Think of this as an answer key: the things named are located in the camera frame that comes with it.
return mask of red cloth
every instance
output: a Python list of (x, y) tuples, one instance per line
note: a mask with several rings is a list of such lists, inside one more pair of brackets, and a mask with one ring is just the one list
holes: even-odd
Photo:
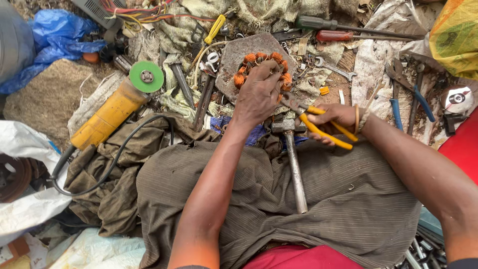
[(242, 269), (363, 269), (333, 248), (287, 245), (267, 250), (247, 262)]
[(458, 165), (476, 184), (478, 184), (478, 109), (456, 130), (438, 150)]

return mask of hammer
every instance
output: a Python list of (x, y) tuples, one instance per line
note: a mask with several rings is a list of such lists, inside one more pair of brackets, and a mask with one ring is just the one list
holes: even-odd
[(294, 183), (295, 205), (297, 206), (297, 213), (304, 214), (308, 211), (307, 200), (305, 200), (299, 160), (297, 159), (297, 152), (295, 150), (294, 132), (305, 133), (307, 126), (305, 126), (304, 123), (301, 123), (298, 127), (295, 127), (294, 119), (285, 119), (281, 123), (272, 123), (271, 130), (273, 133), (283, 133), (285, 136), (287, 154), (289, 155), (291, 167), (291, 176)]

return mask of yellow angle grinder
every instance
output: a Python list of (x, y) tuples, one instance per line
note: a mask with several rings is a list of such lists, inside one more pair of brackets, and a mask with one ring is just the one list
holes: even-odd
[(50, 176), (50, 180), (55, 189), (68, 196), (81, 195), (96, 189), (108, 178), (109, 174), (115, 167), (121, 152), (126, 146), (126, 143), (131, 137), (133, 137), (133, 135), (145, 124), (157, 118), (165, 118), (169, 122), (171, 129), (171, 144), (173, 144), (174, 131), (170, 119), (164, 115), (155, 115), (141, 123), (126, 138), (123, 145), (119, 148), (109, 170), (95, 186), (80, 193), (69, 193), (64, 191), (63, 188), (60, 188), (56, 182), (61, 169), (77, 148), (84, 150), (90, 145), (98, 146), (100, 143), (104, 142), (134, 111), (146, 104), (150, 99), (149, 93), (159, 90), (163, 83), (163, 71), (156, 64), (148, 61), (140, 61), (132, 65), (129, 76), (121, 82), (119, 88), (71, 137), (71, 146), (61, 155), (60, 160)]

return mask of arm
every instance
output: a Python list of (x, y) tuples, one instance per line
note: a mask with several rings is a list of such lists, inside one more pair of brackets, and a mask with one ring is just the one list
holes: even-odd
[[(323, 105), (322, 108), (327, 113), (308, 116), (315, 124), (336, 120), (344, 126), (354, 126), (353, 108), (342, 105)], [(440, 221), (447, 262), (478, 258), (478, 186), (445, 156), (373, 114), (368, 117), (362, 134)], [(315, 135), (313, 138), (331, 144), (330, 140)]]
[(234, 174), (251, 130), (274, 111), (280, 91), (275, 61), (254, 67), (241, 87), (231, 122), (207, 163), (179, 220), (168, 268), (219, 268), (219, 231), (228, 211)]

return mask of yellow bag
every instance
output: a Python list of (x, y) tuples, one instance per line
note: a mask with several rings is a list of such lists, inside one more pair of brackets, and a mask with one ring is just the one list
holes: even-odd
[(478, 80), (478, 0), (448, 0), (430, 32), (430, 50), (453, 76)]

